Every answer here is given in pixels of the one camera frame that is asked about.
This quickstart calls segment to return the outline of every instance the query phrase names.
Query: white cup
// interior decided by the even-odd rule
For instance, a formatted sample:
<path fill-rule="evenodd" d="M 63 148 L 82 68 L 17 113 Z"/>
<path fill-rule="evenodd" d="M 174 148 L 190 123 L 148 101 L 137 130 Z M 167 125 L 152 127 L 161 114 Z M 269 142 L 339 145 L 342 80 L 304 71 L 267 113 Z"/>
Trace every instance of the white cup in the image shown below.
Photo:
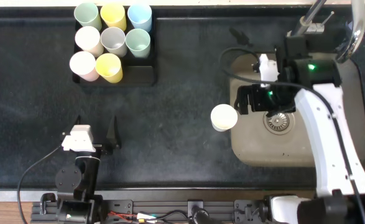
<path fill-rule="evenodd" d="M 217 131 L 226 131 L 238 122 L 238 113 L 236 110 L 226 104 L 217 105 L 211 111 L 211 123 Z"/>
<path fill-rule="evenodd" d="M 69 63 L 72 72 L 89 82 L 95 81 L 99 77 L 95 65 L 94 55 L 84 51 L 75 53 Z"/>
<path fill-rule="evenodd" d="M 126 36 L 126 45 L 137 58 L 147 58 L 150 53 L 150 35 L 143 29 L 133 29 Z"/>
<path fill-rule="evenodd" d="M 149 32 L 152 29 L 152 9 L 148 5 L 132 5 L 127 11 L 128 19 L 136 29 Z"/>
<path fill-rule="evenodd" d="M 101 34 L 101 43 L 109 51 L 119 57 L 127 54 L 126 35 L 118 27 L 110 27 Z"/>
<path fill-rule="evenodd" d="M 92 26 L 102 29 L 101 16 L 98 7 L 91 2 L 81 3 L 75 8 L 75 18 L 82 26 Z"/>
<path fill-rule="evenodd" d="M 101 44 L 101 34 L 95 27 L 82 27 L 76 32 L 75 41 L 77 46 L 82 50 L 87 51 L 99 57 L 103 53 Z"/>

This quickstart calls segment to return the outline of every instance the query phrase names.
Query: white wall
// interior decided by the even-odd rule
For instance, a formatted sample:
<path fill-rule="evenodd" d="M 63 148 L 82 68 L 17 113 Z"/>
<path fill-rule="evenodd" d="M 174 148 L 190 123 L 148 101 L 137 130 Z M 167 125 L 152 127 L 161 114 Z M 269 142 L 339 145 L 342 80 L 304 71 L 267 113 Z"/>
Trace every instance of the white wall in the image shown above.
<path fill-rule="evenodd" d="M 0 0 L 0 6 L 76 6 L 87 0 Z M 206 5 L 270 5 L 270 4 L 312 4 L 315 0 L 92 0 L 97 5 L 120 2 L 131 5 L 146 2 L 157 6 L 206 6 Z M 326 4 L 351 4 L 350 0 L 327 0 Z"/>

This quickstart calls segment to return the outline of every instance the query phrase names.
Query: beige sink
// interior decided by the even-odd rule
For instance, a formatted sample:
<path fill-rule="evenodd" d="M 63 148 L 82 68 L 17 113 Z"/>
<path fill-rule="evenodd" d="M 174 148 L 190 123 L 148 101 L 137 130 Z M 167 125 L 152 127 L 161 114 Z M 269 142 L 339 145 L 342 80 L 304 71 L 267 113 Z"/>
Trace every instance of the beige sink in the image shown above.
<path fill-rule="evenodd" d="M 275 55 L 268 58 L 275 60 Z M 313 54 L 313 58 L 334 58 L 335 54 Z M 232 64 L 232 70 L 246 78 L 260 79 L 252 71 L 255 59 L 242 55 Z M 358 68 L 348 60 L 337 64 L 343 80 L 344 109 L 348 127 L 360 160 L 365 159 L 365 112 Z M 230 79 L 230 105 L 236 99 L 241 85 L 250 83 Z M 265 112 L 240 115 L 231 130 L 232 149 L 235 155 L 250 166 L 314 166 L 307 130 L 300 113 L 279 114 L 271 119 Z"/>

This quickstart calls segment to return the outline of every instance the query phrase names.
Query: blue cup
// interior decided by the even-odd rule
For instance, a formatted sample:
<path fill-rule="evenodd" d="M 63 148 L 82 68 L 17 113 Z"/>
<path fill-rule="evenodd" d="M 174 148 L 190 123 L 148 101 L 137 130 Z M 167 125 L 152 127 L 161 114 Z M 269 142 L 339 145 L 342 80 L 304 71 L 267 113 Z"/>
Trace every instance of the blue cup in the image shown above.
<path fill-rule="evenodd" d="M 152 9 L 148 5 L 132 5 L 127 11 L 128 19 L 135 29 L 149 32 L 152 29 Z"/>

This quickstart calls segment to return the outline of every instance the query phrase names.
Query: black countertop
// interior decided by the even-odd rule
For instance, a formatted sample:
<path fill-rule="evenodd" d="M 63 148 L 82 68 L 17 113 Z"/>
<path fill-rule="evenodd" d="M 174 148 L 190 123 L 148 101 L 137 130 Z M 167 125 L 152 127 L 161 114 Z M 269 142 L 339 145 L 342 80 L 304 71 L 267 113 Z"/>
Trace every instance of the black countertop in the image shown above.
<path fill-rule="evenodd" d="M 213 107 L 229 101 L 229 82 L 217 63 L 223 49 L 237 46 L 229 28 L 244 30 L 253 50 L 271 52 L 307 7 L 279 9 L 240 9 L 234 17 L 219 16 L 230 8 L 155 9 L 163 15 L 156 20 L 157 83 L 89 90 L 72 82 L 68 66 L 74 48 L 73 9 L 2 9 L 0 189 L 15 189 L 23 171 L 59 144 L 59 134 L 78 114 L 96 135 L 105 134 L 111 117 L 118 117 L 123 146 L 102 158 L 99 190 L 314 188 L 314 168 L 243 164 L 231 149 L 230 133 L 215 131 L 210 121 Z M 203 17 L 203 12 L 211 13 Z M 337 10 L 330 22 L 344 20 L 347 12 L 349 8 Z M 365 39 L 353 60 L 361 71 L 365 99 Z M 55 174 L 73 160 L 72 153 L 57 152 L 28 174 L 24 186 L 53 188 Z"/>

